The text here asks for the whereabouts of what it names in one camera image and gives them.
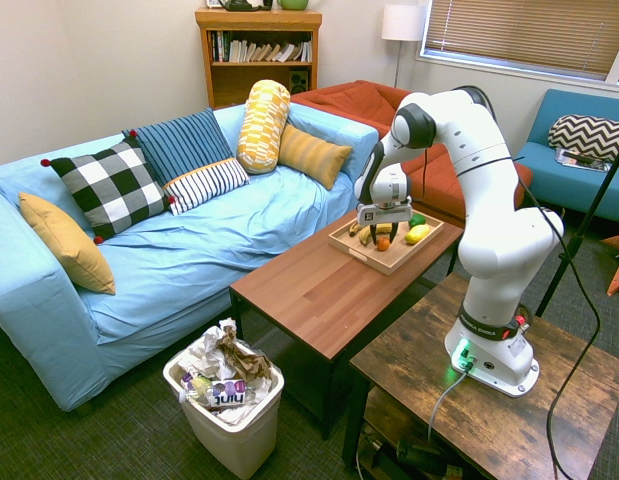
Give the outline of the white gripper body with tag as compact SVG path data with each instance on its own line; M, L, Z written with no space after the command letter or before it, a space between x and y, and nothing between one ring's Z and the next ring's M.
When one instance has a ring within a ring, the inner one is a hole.
M362 227L381 223L406 222L410 220L413 215L410 196L407 196L405 200L399 202L384 204L373 203L369 205L359 203L356 207L356 211L357 222Z

